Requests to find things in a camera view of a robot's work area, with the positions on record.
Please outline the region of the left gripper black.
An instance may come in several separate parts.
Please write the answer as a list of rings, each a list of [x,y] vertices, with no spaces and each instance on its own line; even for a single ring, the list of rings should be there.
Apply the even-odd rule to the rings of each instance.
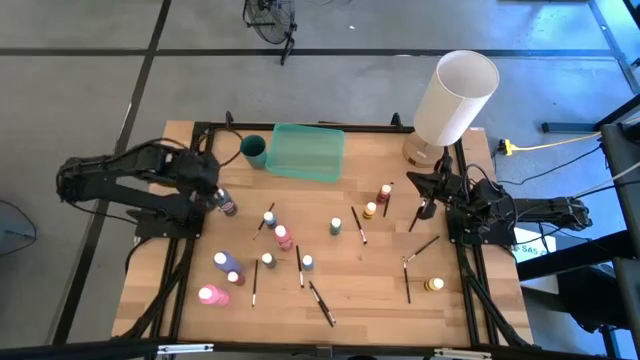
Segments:
[[[208,194],[198,197],[205,212],[214,211],[218,200],[225,199],[225,190],[218,187],[219,172],[220,163],[211,152],[189,151],[182,160],[182,180],[197,192]]]

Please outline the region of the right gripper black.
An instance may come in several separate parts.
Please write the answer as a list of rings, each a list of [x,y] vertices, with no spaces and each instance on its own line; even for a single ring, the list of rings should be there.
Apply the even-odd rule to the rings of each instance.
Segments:
[[[469,182],[465,175],[407,172],[407,178],[420,195],[434,195],[436,200],[463,210],[471,209]],[[418,218],[428,220],[434,217],[437,204],[434,199],[426,200],[418,209]]]

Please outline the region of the large dark paint bottle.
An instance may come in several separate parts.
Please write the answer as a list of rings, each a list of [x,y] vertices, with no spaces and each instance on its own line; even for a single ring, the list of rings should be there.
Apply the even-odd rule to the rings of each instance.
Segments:
[[[234,216],[237,213],[236,203],[233,201],[230,193],[226,189],[224,190],[225,190],[225,199],[218,200],[218,207],[226,216]]]

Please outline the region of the large purple paint bottle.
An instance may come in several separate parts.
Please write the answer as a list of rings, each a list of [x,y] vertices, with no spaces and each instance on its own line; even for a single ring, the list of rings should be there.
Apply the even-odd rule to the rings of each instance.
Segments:
[[[214,265],[217,269],[229,273],[229,272],[242,272],[242,266],[240,263],[227,251],[219,251],[213,257]]]

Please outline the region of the large bright red paint bottle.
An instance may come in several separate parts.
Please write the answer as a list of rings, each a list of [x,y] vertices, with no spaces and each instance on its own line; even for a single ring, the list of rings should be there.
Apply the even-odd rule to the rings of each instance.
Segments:
[[[291,233],[284,225],[278,225],[274,228],[274,236],[281,250],[289,251],[292,248],[293,240]]]

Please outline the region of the large pink paint bottle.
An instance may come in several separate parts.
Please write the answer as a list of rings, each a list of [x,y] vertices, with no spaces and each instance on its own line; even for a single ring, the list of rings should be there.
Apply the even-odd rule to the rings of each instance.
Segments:
[[[226,306],[230,301],[230,295],[223,289],[213,285],[205,285],[198,291],[198,298],[202,304]]]

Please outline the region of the teal plastic cup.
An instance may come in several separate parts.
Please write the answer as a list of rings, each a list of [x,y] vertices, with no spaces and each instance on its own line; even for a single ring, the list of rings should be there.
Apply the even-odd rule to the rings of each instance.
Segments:
[[[249,135],[241,142],[241,153],[256,170],[262,170],[266,166],[267,144],[263,137],[259,135]]]

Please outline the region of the white shade table lamp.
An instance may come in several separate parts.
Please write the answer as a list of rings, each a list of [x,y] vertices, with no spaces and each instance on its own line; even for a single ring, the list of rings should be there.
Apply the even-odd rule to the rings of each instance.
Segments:
[[[403,143],[403,155],[425,168],[438,148],[455,144],[499,86],[496,65],[486,56],[456,50],[438,61],[414,114],[414,131]]]

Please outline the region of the teal translucent plastic bin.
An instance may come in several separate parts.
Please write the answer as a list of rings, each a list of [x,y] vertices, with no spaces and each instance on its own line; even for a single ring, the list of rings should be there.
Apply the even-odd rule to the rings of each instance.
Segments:
[[[276,124],[266,169],[275,175],[337,182],[342,175],[345,133],[295,124]]]

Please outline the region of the white printed sign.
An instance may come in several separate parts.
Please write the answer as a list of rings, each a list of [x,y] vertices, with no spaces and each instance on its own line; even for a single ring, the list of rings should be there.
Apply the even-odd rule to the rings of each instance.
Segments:
[[[556,238],[545,236],[521,228],[514,229],[516,244],[511,246],[511,252],[518,263],[544,256],[556,251]]]

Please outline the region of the black floor fan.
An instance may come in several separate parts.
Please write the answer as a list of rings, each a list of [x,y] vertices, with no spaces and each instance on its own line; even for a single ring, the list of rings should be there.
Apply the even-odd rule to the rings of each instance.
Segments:
[[[267,43],[284,45],[280,55],[283,66],[295,46],[294,0],[244,0],[242,20]]]

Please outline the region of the black bar with silver brackets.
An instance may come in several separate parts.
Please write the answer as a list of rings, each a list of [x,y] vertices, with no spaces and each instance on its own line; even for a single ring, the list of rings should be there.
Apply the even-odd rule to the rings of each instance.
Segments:
[[[151,355],[255,352],[304,354],[331,359],[338,355],[443,357],[472,360],[621,360],[543,350],[480,344],[473,347],[389,347],[352,345],[286,345],[236,342],[173,343],[169,338],[128,339],[0,349],[0,360],[126,360]]]

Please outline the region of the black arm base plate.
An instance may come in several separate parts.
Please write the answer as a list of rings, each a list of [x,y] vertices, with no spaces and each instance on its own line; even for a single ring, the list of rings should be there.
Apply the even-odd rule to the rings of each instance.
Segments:
[[[126,213],[137,221],[135,235],[143,238],[197,238],[205,218],[204,209],[189,200],[170,201],[156,209],[132,209]]]
[[[516,236],[508,220],[481,217],[450,207],[446,210],[449,238],[464,245],[515,245]]]

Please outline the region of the black aluminium table frame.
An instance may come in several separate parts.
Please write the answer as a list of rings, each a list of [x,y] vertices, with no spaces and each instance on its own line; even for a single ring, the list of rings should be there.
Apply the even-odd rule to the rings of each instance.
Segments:
[[[473,347],[488,341],[483,314],[474,322],[466,315],[455,244],[448,237],[445,214],[438,211],[416,222],[408,232],[420,200],[406,173],[410,164],[401,146],[407,131],[391,125],[348,125],[341,178],[327,183],[279,177],[255,170],[238,154],[249,134],[270,138],[266,123],[236,123],[205,143],[224,162],[221,185],[238,204],[228,217],[209,214],[195,243],[189,275],[169,297],[160,327],[162,335],[181,341],[286,345],[352,345],[389,347]],[[386,217],[377,194],[394,182]],[[274,229],[254,233],[271,203],[278,225],[291,233],[293,246],[283,251]],[[377,204],[371,219],[363,217],[368,202]],[[363,245],[351,206],[365,232]],[[331,235],[330,221],[342,220]],[[411,304],[407,303],[402,257],[408,257],[435,236],[440,238],[407,262]],[[301,259],[313,257],[300,287],[295,245]],[[243,286],[227,280],[213,262],[227,251],[242,266]],[[271,253],[268,269],[261,260]],[[254,260],[259,260],[256,306],[252,308]],[[424,282],[442,278],[444,287],[426,291]],[[319,291],[333,314],[331,327],[309,287]],[[198,291],[213,285],[230,295],[226,306],[205,305]]]

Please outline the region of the black desk frame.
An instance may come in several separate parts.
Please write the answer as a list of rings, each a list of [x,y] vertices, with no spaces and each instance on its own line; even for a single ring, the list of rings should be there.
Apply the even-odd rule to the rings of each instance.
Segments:
[[[622,312],[640,358],[640,122],[624,126],[621,119],[640,111],[640,93],[593,125],[601,132],[612,178],[579,195],[587,197],[614,189],[627,229],[582,245],[527,260],[517,266],[522,280],[574,272],[611,261],[613,288],[580,281],[577,294],[591,310],[601,299],[607,309]]]

